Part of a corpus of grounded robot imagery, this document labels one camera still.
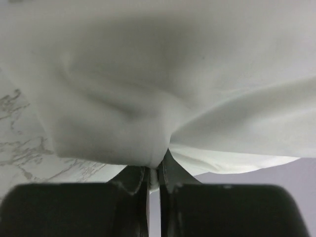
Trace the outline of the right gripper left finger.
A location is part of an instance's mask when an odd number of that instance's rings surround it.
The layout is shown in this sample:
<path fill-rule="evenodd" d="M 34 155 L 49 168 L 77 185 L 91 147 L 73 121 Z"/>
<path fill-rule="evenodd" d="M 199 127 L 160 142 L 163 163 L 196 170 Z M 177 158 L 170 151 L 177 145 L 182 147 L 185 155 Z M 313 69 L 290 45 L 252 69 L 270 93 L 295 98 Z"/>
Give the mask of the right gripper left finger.
<path fill-rule="evenodd" d="M 3 237 L 146 237 L 149 169 L 105 183 L 18 185 L 0 205 Z"/>

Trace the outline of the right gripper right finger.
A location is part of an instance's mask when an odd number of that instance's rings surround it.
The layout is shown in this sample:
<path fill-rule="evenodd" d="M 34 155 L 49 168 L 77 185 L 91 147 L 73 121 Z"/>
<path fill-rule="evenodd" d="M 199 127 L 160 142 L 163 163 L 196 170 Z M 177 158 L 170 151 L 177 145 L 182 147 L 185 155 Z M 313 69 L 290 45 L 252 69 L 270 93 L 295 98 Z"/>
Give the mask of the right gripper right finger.
<path fill-rule="evenodd" d="M 307 237 L 290 193 L 275 185 L 204 184 L 166 152 L 159 165 L 163 237 Z"/>

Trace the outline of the white printed t shirt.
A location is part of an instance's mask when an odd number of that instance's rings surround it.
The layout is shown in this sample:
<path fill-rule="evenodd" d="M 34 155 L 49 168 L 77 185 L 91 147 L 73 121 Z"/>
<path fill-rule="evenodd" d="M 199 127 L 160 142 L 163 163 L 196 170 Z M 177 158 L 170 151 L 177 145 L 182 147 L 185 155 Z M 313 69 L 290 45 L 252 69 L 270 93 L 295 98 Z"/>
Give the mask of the white printed t shirt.
<path fill-rule="evenodd" d="M 3 0 L 0 68 L 63 158 L 234 174 L 316 156 L 313 0 Z"/>

